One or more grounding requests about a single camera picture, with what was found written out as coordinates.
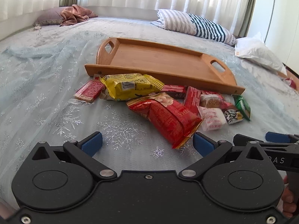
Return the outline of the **person's right hand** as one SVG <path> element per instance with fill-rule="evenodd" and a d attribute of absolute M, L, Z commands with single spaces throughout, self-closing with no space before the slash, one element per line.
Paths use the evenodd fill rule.
<path fill-rule="evenodd" d="M 295 216 L 295 211 L 297 209 L 297 205 L 295 203 L 295 196 L 293 194 L 293 192 L 291 192 L 291 190 L 289 189 L 288 186 L 288 177 L 286 176 L 284 179 L 284 191 L 282 194 L 282 201 L 283 201 L 283 214 L 287 217 L 287 218 L 292 218 Z"/>

